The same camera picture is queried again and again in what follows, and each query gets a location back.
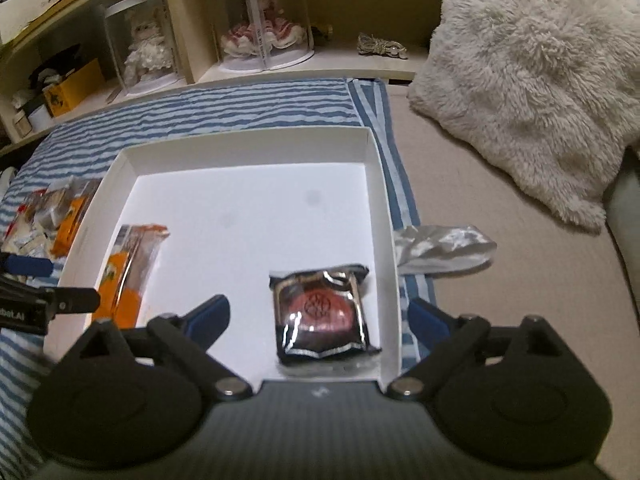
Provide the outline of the dark red mooncake packet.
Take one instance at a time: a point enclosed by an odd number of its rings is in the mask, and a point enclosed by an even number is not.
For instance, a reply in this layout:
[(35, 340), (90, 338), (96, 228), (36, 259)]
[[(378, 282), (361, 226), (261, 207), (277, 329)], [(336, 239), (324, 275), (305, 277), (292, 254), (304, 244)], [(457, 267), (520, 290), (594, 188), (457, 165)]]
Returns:
[(284, 366), (375, 356), (361, 286), (362, 264), (272, 274), (277, 356)]

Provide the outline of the clear cracker snack packet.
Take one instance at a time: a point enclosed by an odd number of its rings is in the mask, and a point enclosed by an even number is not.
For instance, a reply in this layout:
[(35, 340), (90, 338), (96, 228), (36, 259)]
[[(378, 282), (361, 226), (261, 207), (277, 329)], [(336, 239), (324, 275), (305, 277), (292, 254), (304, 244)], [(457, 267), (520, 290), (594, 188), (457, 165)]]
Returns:
[(70, 209), (73, 186), (74, 178), (64, 178), (31, 192), (8, 227), (2, 250), (21, 256), (54, 259), (53, 244)]

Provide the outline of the small orange snack packet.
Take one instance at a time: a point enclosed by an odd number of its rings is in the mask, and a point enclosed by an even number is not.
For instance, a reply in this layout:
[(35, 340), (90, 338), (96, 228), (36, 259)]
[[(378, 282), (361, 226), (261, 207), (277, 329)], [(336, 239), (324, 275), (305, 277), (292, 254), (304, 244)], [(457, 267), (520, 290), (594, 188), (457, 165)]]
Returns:
[(51, 248), (54, 258), (66, 257), (72, 248), (82, 220), (101, 183), (100, 178), (73, 178), (67, 187), (68, 205), (56, 228), (55, 240)]

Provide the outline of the silver foil wrapper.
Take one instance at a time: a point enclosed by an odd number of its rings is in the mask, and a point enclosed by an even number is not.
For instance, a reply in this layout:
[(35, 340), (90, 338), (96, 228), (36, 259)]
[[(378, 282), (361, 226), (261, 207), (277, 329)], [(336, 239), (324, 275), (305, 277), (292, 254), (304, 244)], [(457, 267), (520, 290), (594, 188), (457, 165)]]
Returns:
[(401, 275), (461, 274), (483, 270), (497, 243), (476, 226), (406, 226), (394, 232)]

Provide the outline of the white shallow cardboard box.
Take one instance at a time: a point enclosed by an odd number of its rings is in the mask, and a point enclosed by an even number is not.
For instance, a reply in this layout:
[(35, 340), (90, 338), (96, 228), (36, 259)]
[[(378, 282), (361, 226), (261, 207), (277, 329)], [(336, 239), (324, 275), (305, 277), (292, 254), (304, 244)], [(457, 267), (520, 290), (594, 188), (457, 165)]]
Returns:
[(385, 384), (399, 373), (393, 227), (371, 130), (254, 129), (125, 148), (82, 220), (61, 284), (98, 286), (125, 224), (168, 229), (139, 323), (223, 294), (231, 321), (210, 353), (252, 385), (282, 375), (270, 275), (349, 263), (369, 270), (363, 309), (380, 352), (355, 377)]

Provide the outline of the white cup on shelf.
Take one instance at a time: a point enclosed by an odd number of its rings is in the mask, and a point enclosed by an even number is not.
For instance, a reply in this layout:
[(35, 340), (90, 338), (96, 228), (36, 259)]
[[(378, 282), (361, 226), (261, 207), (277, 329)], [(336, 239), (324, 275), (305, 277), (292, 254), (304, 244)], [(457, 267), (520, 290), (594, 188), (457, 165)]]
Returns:
[(28, 115), (28, 120), (32, 125), (33, 132), (40, 132), (55, 126), (55, 122), (50, 115), (46, 104), (42, 104), (35, 108)]

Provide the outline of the yellow box on shelf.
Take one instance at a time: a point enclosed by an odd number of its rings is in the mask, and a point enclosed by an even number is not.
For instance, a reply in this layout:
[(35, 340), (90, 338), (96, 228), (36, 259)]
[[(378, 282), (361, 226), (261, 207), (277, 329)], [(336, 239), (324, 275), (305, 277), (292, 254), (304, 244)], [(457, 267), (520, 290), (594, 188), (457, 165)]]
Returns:
[(44, 89), (43, 95), (51, 115), (60, 117), (78, 107), (104, 84), (100, 63), (94, 58), (59, 84), (50, 84)]

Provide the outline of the blue white striped cloth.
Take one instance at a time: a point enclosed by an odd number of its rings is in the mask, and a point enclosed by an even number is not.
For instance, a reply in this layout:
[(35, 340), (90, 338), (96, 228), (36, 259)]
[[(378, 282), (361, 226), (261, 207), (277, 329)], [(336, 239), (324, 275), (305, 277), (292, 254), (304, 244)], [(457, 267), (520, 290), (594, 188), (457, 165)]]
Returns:
[[(1, 244), (18, 206), (56, 179), (98, 178), (124, 148), (146, 141), (276, 127), (361, 126), (375, 134), (394, 229), (417, 226), (418, 208), (400, 157), (390, 100), (380, 80), (321, 78), (183, 89), (55, 127), (1, 199)], [(435, 299), (430, 278), (400, 279), (401, 369), (426, 350), (408, 329), (408, 298)], [(50, 370), (43, 339), (1, 330), (1, 479), (26, 479), (42, 464), (25, 424), (27, 401)]]

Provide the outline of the white dress doll in case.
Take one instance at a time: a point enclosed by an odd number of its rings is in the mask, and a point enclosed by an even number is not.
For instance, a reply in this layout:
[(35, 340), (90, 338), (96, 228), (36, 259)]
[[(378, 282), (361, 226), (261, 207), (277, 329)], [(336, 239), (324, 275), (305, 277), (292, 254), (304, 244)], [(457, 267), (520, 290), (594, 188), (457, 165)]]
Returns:
[(117, 78), (127, 96), (155, 92), (180, 79), (165, 0), (120, 0), (103, 15)]

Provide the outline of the fluffy white pillow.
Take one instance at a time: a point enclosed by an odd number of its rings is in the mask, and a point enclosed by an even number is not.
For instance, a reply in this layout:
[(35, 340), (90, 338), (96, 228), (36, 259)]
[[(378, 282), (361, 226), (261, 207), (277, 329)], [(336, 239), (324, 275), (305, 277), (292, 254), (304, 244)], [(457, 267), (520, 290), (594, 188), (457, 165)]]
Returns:
[(408, 98), (556, 218), (599, 232), (639, 141), (639, 0), (442, 0)]

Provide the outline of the white box atop shelf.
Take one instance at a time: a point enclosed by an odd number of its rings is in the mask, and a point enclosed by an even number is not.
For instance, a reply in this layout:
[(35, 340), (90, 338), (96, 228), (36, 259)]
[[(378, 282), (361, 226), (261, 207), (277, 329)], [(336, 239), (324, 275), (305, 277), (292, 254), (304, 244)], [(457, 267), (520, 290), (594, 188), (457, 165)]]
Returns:
[(12, 41), (60, 0), (6, 0), (0, 4), (1, 44)]

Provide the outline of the wooden headboard shelf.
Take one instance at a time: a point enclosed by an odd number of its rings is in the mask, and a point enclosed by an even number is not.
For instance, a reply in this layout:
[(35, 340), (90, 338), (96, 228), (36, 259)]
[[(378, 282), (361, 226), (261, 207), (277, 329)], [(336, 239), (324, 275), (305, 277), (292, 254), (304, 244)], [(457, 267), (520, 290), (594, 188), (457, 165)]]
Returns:
[[(13, 146), (34, 140), (15, 128), (12, 93), (22, 88), (30, 70), (40, 62), (47, 39), (70, 30), (79, 40), (92, 36), (77, 25), (106, 0), (60, 0), (1, 48), (1, 132)], [(271, 76), (363, 77), (409, 80), (427, 57), (431, 34), (440, 21), (442, 0), (306, 0), (311, 24), (331, 29), (333, 36), (307, 61), (272, 70)], [(220, 68), (207, 0), (166, 0), (170, 24), (177, 37), (182, 70), (180, 84), (235, 81), (240, 74)], [(407, 48), (406, 60), (359, 55), (360, 32), (395, 40)]]

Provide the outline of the red dress doll in case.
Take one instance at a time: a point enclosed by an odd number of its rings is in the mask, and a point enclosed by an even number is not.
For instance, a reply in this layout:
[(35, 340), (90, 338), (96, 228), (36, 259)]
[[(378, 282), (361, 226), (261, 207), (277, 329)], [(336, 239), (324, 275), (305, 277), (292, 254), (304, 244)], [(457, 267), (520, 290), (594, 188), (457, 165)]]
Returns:
[(256, 74), (314, 55), (306, 0), (208, 0), (219, 65)]

